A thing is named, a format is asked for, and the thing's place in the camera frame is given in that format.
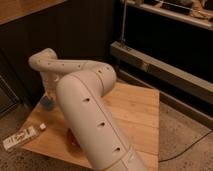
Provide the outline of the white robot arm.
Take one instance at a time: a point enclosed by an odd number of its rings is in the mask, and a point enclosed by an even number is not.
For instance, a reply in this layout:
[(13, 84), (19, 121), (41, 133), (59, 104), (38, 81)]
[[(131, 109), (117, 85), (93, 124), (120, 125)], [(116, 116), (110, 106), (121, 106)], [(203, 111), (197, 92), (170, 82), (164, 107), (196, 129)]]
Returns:
[(60, 59), (51, 48), (29, 57), (46, 90), (53, 90), (65, 120), (95, 171), (148, 171), (105, 107), (102, 97), (116, 83), (107, 63)]

